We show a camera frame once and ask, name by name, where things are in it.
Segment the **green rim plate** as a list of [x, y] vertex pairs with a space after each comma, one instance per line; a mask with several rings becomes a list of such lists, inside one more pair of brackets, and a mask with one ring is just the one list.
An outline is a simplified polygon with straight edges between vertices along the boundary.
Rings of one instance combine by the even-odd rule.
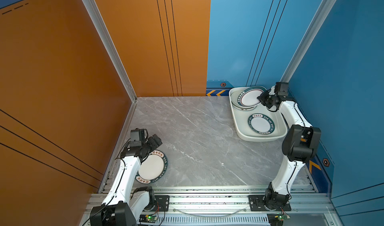
[[263, 86], [248, 87], [239, 94], [237, 103], [241, 107], [255, 107], [260, 104], [258, 97], [266, 91]]

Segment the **green lettered plate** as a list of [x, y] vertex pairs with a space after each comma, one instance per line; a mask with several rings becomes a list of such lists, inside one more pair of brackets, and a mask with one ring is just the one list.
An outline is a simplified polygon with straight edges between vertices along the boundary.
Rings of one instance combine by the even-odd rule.
[[267, 115], [255, 113], [248, 117], [248, 126], [260, 135], [272, 134], [275, 130], [274, 121]]
[[136, 174], [136, 181], [141, 184], [152, 184], [160, 180], [168, 169], [168, 159], [159, 150], [154, 150], [142, 163]]

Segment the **red chinese characters plate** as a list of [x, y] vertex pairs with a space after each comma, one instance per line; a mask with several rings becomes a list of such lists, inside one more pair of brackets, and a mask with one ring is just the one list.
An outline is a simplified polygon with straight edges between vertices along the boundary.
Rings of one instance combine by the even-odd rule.
[[232, 102], [232, 106], [233, 106], [234, 109], [236, 109], [236, 110], [240, 110], [240, 111], [252, 111], [252, 110], [256, 109], [258, 105], [255, 105], [255, 106], [252, 106], [252, 107], [244, 107], [244, 106], [240, 106], [238, 103], [233, 103], [233, 102]]

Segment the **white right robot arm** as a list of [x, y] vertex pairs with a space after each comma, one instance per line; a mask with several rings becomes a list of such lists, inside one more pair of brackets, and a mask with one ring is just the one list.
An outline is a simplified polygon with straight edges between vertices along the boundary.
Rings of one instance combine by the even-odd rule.
[[274, 112], [283, 116], [289, 128], [282, 143], [281, 167], [264, 196], [266, 209], [274, 211], [284, 208], [292, 198], [292, 185], [300, 170], [317, 154], [322, 132], [307, 121], [298, 103], [289, 96], [287, 82], [277, 82], [258, 99], [267, 109], [275, 107]]

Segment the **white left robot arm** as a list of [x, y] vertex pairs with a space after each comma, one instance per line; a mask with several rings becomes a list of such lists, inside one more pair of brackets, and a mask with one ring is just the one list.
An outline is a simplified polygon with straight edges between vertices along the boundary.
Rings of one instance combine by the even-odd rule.
[[137, 226], [143, 211], [156, 205], [153, 188], [141, 187], [131, 193], [142, 163], [161, 146], [156, 135], [149, 136], [146, 129], [131, 130], [117, 159], [120, 167], [113, 185], [98, 207], [93, 207], [84, 226]]

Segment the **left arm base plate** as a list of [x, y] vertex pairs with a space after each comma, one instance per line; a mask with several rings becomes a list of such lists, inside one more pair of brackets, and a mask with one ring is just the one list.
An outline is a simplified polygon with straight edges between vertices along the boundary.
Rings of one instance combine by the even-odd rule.
[[144, 212], [168, 212], [170, 205], [170, 196], [168, 195], [155, 195], [150, 198], [150, 203], [144, 208]]

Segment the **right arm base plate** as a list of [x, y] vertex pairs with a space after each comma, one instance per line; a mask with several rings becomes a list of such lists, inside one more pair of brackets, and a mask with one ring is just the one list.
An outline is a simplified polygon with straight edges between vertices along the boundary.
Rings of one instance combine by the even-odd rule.
[[277, 212], [285, 211], [290, 212], [292, 210], [289, 201], [285, 204], [280, 199], [266, 199], [262, 195], [249, 195], [249, 206], [252, 212]]

